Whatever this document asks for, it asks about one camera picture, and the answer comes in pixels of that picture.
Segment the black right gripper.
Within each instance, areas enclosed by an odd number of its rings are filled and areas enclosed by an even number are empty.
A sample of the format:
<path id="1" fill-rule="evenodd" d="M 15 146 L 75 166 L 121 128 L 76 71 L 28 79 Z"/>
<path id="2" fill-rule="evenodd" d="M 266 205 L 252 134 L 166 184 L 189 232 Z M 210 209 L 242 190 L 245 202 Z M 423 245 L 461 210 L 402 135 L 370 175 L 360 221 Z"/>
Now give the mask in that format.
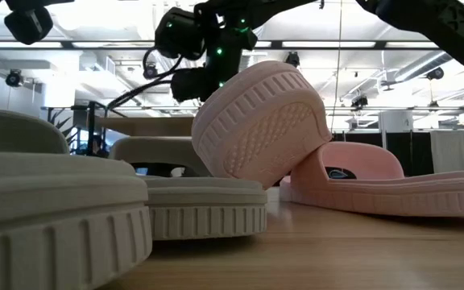
<path id="1" fill-rule="evenodd" d="M 177 69 L 171 79 L 172 96 L 178 102 L 199 99 L 205 102 L 231 77 L 233 70 L 223 67 L 200 67 Z"/>

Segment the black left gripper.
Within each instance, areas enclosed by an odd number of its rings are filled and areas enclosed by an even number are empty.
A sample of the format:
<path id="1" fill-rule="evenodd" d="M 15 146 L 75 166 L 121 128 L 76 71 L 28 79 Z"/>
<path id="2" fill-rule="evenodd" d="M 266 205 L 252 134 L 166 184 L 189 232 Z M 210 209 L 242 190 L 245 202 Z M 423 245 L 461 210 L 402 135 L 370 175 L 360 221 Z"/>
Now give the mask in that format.
<path id="1" fill-rule="evenodd" d="M 75 0 L 0 0 L 8 6 L 50 6 L 75 2 Z"/>

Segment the pink slide sandal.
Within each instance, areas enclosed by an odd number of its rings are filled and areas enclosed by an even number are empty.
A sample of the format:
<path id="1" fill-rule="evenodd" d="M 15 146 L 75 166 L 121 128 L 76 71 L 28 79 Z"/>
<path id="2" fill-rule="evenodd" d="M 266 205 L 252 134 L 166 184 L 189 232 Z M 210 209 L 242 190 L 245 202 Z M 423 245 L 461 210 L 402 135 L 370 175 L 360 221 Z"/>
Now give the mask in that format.
<path id="1" fill-rule="evenodd" d="M 353 172 L 335 180 L 326 168 Z M 329 142 L 280 181 L 292 202 L 355 213 L 413 217 L 464 217 L 464 171 L 406 177 L 388 150 L 365 143 Z"/>
<path id="2" fill-rule="evenodd" d="M 264 188 L 331 139 L 318 92 L 297 68 L 274 60 L 220 86 L 192 125 L 193 149 L 213 176 Z"/>

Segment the grey slide sandal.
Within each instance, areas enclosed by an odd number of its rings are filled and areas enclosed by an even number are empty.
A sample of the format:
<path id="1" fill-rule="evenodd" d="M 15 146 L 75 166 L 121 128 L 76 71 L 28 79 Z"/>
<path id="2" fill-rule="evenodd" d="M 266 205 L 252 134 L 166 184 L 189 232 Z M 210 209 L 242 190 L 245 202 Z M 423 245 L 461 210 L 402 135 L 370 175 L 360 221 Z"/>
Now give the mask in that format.
<path id="1" fill-rule="evenodd" d="M 0 290 L 94 290 L 151 253 L 147 185 L 71 155 L 52 124 L 0 110 Z"/>
<path id="2" fill-rule="evenodd" d="M 125 161 L 147 184 L 153 239 L 231 238 L 267 229 L 267 194 L 249 180 L 213 177 L 189 137 L 132 136 L 110 158 Z"/>

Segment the green spiky plant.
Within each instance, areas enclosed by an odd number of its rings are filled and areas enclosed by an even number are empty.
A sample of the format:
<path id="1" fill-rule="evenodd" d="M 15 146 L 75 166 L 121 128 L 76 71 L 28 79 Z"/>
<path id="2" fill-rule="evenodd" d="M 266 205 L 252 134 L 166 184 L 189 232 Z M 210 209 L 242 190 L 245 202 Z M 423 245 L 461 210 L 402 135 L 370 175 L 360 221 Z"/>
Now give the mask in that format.
<path id="1" fill-rule="evenodd" d="M 74 113 L 70 108 L 46 109 L 46 121 L 52 127 L 52 133 L 47 136 L 48 150 L 51 153 L 72 154 L 72 145 L 77 137 L 73 133 L 76 128 L 74 123 Z"/>

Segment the blue white bag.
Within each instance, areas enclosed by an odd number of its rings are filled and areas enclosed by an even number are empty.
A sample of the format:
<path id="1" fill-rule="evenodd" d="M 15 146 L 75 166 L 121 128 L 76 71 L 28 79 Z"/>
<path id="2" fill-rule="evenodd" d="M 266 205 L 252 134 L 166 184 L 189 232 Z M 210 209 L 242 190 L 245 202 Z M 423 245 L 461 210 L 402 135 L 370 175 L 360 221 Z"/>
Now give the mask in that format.
<path id="1" fill-rule="evenodd" d="M 335 180 L 356 180 L 357 177 L 353 172 L 343 168 L 326 168 L 327 175 L 330 179 Z"/>

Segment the black room partition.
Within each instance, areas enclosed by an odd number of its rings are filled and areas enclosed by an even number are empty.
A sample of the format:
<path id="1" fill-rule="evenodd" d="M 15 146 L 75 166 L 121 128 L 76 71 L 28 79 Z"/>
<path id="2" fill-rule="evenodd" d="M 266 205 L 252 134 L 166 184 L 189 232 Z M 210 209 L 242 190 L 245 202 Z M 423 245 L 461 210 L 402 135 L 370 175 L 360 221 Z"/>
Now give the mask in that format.
<path id="1" fill-rule="evenodd" d="M 430 133 L 386 133 L 386 149 L 400 162 L 404 175 L 423 176 L 433 174 L 433 157 Z M 383 146 L 381 133 L 333 133 L 333 141 L 366 143 Z"/>

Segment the wooden shelf with black frame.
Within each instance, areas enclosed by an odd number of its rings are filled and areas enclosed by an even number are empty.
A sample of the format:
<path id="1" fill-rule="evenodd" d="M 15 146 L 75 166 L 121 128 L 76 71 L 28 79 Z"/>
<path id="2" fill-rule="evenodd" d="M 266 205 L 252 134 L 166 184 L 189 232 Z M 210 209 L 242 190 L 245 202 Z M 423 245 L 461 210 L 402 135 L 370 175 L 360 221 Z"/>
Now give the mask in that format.
<path id="1" fill-rule="evenodd" d="M 179 110 L 159 110 L 154 107 L 125 107 L 109 110 L 95 101 L 73 105 L 73 124 L 83 130 L 82 140 L 93 139 L 89 132 L 101 140 L 100 148 L 106 152 L 125 137 L 187 137 L 191 133 L 194 113 Z"/>

